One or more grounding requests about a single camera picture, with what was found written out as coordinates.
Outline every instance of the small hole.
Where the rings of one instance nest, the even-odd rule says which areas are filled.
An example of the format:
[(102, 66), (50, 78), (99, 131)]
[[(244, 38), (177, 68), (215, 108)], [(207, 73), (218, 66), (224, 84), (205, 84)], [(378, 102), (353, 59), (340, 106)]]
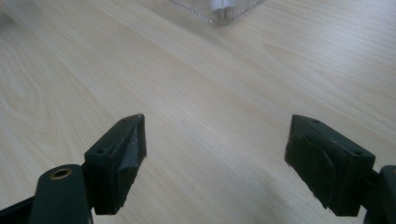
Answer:
[(361, 156), (361, 152), (360, 151), (352, 151), (352, 153), (357, 155), (357, 156)]
[(52, 174), (50, 175), (50, 178), (53, 179), (53, 180), (62, 179), (62, 178), (67, 177), (68, 175), (71, 175), (72, 172), (73, 172), (73, 171), (72, 171), (71, 169), (68, 169), (68, 168), (66, 168), (66, 169), (60, 169), (60, 170), (57, 170), (57, 171), (55, 171), (54, 173), (52, 173)]

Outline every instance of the wood grain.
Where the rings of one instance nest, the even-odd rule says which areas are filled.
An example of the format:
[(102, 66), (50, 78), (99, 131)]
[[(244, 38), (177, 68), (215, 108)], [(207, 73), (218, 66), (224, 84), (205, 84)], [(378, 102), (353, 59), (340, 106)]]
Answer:
[(161, 0), (0, 1), (0, 208), (147, 119), (128, 200), (95, 223), (362, 223), (283, 161), (292, 114), (396, 162), (396, 3), (267, 0), (214, 27)]

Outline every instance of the clear plastic box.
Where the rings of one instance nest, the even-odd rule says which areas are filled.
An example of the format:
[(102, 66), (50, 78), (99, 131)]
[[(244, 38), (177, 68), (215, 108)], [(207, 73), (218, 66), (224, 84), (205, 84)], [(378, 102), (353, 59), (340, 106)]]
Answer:
[(215, 23), (227, 25), (264, 0), (172, 0), (188, 11)]

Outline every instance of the wooden table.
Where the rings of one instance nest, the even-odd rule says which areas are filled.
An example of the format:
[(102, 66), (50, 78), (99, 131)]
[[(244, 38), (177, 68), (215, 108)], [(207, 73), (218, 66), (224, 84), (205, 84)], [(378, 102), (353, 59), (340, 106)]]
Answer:
[(284, 162), (292, 114), (396, 163), (396, 3), (268, 0), (214, 27), (168, 0), (0, 1), (0, 208), (146, 115), (128, 200), (95, 223), (362, 223)]

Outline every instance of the black mechanical part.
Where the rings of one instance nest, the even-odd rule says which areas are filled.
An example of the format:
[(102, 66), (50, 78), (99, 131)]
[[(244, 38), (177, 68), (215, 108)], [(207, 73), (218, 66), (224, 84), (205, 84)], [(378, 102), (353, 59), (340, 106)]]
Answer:
[(120, 120), (85, 153), (83, 167), (97, 215), (117, 214), (125, 203), (147, 156), (144, 118)]
[(29, 224), (92, 223), (79, 165), (51, 169), (38, 179)]
[(339, 217), (367, 209), (364, 223), (396, 223), (396, 166), (373, 170), (375, 155), (326, 124), (293, 115), (285, 161)]
[(0, 223), (24, 224), (28, 223), (30, 211), (32, 210), (34, 197), (11, 205), (0, 211)]
[(0, 223), (92, 223), (93, 207), (98, 215), (117, 214), (147, 156), (144, 118), (116, 123), (86, 152), (82, 166), (44, 173), (35, 196), (1, 210)]

